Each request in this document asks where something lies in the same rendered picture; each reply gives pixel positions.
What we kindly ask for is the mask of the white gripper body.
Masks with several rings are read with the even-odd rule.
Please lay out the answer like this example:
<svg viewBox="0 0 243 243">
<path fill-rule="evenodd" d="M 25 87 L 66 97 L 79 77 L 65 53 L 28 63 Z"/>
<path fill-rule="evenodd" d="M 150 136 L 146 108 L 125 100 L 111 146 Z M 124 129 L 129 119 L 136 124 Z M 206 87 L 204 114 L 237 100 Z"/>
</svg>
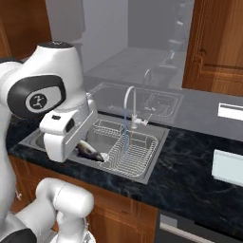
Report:
<svg viewBox="0 0 243 243">
<path fill-rule="evenodd" d="M 48 157 L 64 162 L 98 117 L 93 100 L 72 110 L 54 109 L 43 118 L 44 145 Z"/>
</svg>

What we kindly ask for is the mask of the grey fish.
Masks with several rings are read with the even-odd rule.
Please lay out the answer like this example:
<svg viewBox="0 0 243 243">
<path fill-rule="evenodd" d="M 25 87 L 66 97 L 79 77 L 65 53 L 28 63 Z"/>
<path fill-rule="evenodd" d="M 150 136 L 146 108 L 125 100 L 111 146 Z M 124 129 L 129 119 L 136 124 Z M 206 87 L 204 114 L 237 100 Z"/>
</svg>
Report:
<svg viewBox="0 0 243 243">
<path fill-rule="evenodd" d="M 88 142 L 81 140 L 77 146 L 78 156 L 86 159 L 104 162 L 102 155 Z"/>
</svg>

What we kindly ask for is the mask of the steel sink basin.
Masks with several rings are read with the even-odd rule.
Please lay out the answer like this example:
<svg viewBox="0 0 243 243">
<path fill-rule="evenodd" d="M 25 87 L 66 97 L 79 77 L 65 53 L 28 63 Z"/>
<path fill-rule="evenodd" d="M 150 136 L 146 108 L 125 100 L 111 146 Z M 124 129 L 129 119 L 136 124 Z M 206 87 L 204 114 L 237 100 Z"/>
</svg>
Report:
<svg viewBox="0 0 243 243">
<path fill-rule="evenodd" d="M 94 147 L 103 156 L 104 161 L 108 159 L 108 153 L 113 145 L 119 139 L 119 137 L 125 131 L 135 131 L 146 135 L 154 136 L 159 140 L 157 150 L 152 157 L 151 162 L 148 165 L 148 169 L 145 173 L 137 178 L 131 178 L 125 175 L 120 175 L 116 172 L 102 168 L 103 162 L 95 161 L 91 159 L 85 159 L 78 156 L 78 151 L 74 150 L 66 161 L 74 161 L 82 165 L 86 165 L 92 168 L 96 168 L 107 173 L 127 178 L 141 184 L 147 184 L 148 180 L 153 172 L 153 169 L 157 163 L 160 151 L 166 141 L 169 134 L 169 130 L 164 127 L 155 126 L 152 124 L 139 125 L 137 129 L 131 128 L 131 121 L 124 122 L 121 118 L 115 118 L 112 116 L 98 115 L 98 119 L 93 123 L 92 127 L 87 133 L 87 142 Z"/>
</svg>

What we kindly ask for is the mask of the pale rectangular tray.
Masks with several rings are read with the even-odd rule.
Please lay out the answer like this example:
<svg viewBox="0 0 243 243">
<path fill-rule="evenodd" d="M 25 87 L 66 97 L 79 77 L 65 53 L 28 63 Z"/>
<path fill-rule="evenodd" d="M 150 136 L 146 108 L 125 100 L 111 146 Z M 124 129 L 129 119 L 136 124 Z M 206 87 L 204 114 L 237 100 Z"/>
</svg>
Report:
<svg viewBox="0 0 243 243">
<path fill-rule="evenodd" d="M 243 156 L 215 149 L 212 176 L 243 187 Z"/>
</svg>

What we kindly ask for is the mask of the white curved tap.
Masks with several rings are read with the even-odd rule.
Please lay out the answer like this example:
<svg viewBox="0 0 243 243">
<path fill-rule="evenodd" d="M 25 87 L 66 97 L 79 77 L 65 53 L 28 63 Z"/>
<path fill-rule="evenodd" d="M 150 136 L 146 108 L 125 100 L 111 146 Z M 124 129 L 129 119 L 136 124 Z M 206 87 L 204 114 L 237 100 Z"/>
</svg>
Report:
<svg viewBox="0 0 243 243">
<path fill-rule="evenodd" d="M 146 125 L 148 123 L 148 120 L 139 119 L 137 116 L 137 109 L 136 109 L 137 92 L 136 92 L 136 88 L 134 86 L 129 86 L 128 89 L 126 90 L 126 93 L 124 96 L 123 108 L 127 109 L 127 103 L 128 103 L 128 98 L 129 98 L 130 92 L 133 92 L 133 113 L 132 113 L 132 120 L 131 120 L 131 128 L 137 129 L 140 124 Z"/>
</svg>

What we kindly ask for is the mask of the wooden base cupboard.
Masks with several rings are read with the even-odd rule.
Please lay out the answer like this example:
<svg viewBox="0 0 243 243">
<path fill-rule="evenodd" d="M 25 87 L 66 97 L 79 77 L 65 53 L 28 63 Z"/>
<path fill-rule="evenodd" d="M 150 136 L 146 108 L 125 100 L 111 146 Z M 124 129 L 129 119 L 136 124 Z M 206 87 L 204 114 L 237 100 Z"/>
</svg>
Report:
<svg viewBox="0 0 243 243">
<path fill-rule="evenodd" d="M 17 177 L 17 192 L 21 194 L 11 206 L 14 213 L 35 199 L 36 186 L 43 178 L 58 178 L 94 195 L 94 210 L 87 221 L 97 243 L 154 243 L 157 208 L 14 156 L 9 156 L 9 160 Z"/>
</svg>

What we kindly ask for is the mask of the dark dishwasher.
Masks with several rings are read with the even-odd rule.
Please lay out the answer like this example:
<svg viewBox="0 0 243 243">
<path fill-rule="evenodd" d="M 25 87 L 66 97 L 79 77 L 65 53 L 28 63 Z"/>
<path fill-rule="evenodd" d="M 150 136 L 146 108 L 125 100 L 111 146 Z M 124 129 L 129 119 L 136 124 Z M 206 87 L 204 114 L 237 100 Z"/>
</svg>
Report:
<svg viewBox="0 0 243 243">
<path fill-rule="evenodd" d="M 162 230 L 159 227 L 160 223 L 177 227 L 185 232 L 214 241 L 214 243 L 243 243 L 243 238 L 241 237 L 229 235 L 197 221 L 161 209 L 158 209 L 154 243 L 195 243 L 191 240 Z"/>
</svg>

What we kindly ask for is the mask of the wooden wall cupboard door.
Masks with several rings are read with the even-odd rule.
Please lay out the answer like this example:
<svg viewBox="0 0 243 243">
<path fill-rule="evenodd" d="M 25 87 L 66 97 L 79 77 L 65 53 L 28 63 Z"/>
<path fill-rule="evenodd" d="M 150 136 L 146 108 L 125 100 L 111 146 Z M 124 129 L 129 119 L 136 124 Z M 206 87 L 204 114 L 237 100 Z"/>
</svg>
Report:
<svg viewBox="0 0 243 243">
<path fill-rule="evenodd" d="M 0 0 L 0 58 L 27 58 L 50 40 L 46 0 Z"/>
<path fill-rule="evenodd" d="M 243 97 L 243 0 L 195 0 L 182 86 Z"/>
</svg>

